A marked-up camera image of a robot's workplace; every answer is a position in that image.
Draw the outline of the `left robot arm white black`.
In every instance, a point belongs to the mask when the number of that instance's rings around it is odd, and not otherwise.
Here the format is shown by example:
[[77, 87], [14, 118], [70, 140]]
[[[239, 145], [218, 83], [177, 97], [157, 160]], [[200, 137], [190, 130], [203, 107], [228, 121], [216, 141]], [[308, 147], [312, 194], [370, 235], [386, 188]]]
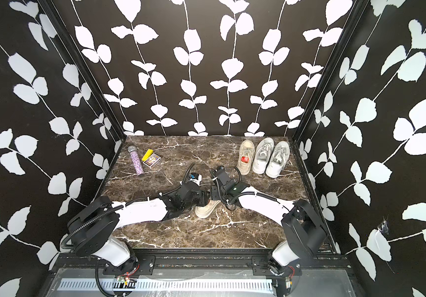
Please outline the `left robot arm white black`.
[[114, 231], [144, 222], [164, 222], [175, 219], [209, 202], [200, 188], [202, 176], [193, 173], [191, 165], [181, 184], [154, 198], [138, 198], [128, 202], [113, 202], [107, 196], [96, 198], [68, 223], [68, 235], [61, 242], [77, 256], [96, 256], [115, 267], [136, 260], [126, 243], [113, 236]]

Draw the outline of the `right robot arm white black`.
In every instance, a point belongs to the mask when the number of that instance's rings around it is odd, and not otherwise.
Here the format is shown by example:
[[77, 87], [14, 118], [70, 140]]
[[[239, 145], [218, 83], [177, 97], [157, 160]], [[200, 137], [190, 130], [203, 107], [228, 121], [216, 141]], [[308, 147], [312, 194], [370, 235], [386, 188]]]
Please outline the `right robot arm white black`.
[[272, 263], [286, 267], [316, 256], [327, 234], [323, 220], [307, 200], [283, 200], [262, 193], [242, 182], [240, 174], [238, 179], [231, 178], [223, 166], [211, 168], [210, 175], [212, 198], [228, 207], [257, 212], [282, 227], [286, 240], [270, 253]]

